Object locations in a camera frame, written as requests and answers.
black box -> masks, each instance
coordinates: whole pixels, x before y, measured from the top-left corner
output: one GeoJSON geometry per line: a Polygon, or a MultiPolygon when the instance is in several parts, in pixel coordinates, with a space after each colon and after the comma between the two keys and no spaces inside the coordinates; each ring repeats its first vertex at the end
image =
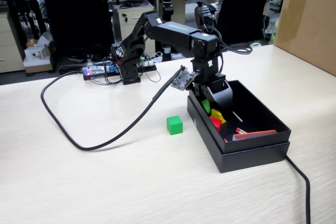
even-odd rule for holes
{"type": "Polygon", "coordinates": [[[239,81],[229,81],[235,116],[217,131],[209,115],[191,90],[188,113],[221,173],[281,161],[285,158],[291,130],[239,81]],[[247,131],[276,130],[277,134],[232,141],[237,127],[247,131]]]}

circuit board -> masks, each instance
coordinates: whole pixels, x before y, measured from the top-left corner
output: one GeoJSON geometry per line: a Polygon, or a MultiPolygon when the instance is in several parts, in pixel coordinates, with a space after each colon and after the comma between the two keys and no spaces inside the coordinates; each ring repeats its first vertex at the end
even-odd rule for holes
{"type": "Polygon", "coordinates": [[[178,90],[185,90],[198,75],[196,72],[190,73],[187,69],[182,70],[174,79],[171,86],[178,90]]]}

colored block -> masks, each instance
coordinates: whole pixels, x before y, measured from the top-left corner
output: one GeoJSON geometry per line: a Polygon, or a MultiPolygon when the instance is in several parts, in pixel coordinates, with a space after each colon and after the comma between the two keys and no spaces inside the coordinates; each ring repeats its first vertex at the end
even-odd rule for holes
{"type": "Polygon", "coordinates": [[[212,116],[209,116],[209,118],[212,121],[212,123],[214,124],[214,126],[216,127],[216,129],[218,131],[220,131],[221,130],[221,126],[222,126],[222,121],[220,119],[213,118],[212,116]]]}
{"type": "Polygon", "coordinates": [[[210,103],[207,99],[205,99],[204,101],[201,102],[201,104],[203,105],[206,113],[210,114],[211,113],[211,108],[210,108],[210,103]]]}
{"type": "Polygon", "coordinates": [[[171,135],[183,132],[183,123],[178,115],[167,118],[167,129],[171,135]]]}
{"type": "Polygon", "coordinates": [[[213,118],[220,119],[222,121],[222,123],[226,123],[226,121],[223,118],[222,114],[219,111],[217,111],[217,110],[211,109],[211,116],[213,118]]]}

yellow block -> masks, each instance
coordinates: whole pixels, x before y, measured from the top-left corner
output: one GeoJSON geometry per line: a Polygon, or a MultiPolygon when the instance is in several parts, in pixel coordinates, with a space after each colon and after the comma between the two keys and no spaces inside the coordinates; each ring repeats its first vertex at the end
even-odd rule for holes
{"type": "Polygon", "coordinates": [[[222,124],[223,123],[226,123],[225,119],[223,118],[222,114],[217,111],[217,110],[214,110],[214,109],[211,109],[211,116],[213,118],[217,118],[217,119],[220,119],[222,121],[222,124]]]}

wooden table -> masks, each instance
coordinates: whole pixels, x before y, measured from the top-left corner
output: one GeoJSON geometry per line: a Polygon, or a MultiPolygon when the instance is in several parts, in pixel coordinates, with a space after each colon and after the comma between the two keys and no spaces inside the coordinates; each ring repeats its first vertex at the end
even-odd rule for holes
{"type": "MultiPolygon", "coordinates": [[[[334,223],[336,77],[275,46],[224,60],[227,78],[292,129],[288,155],[310,179],[312,223],[334,223]]],[[[93,146],[126,128],[181,64],[192,66],[157,64],[159,83],[146,75],[114,87],[65,77],[45,98],[68,133],[93,146]]],[[[287,161],[218,172],[187,113],[186,91],[168,88],[125,136],[83,152],[42,105],[50,81],[0,86],[0,223],[305,222],[305,182],[287,161]],[[184,132],[170,136],[166,118],[175,115],[184,132]]]]}

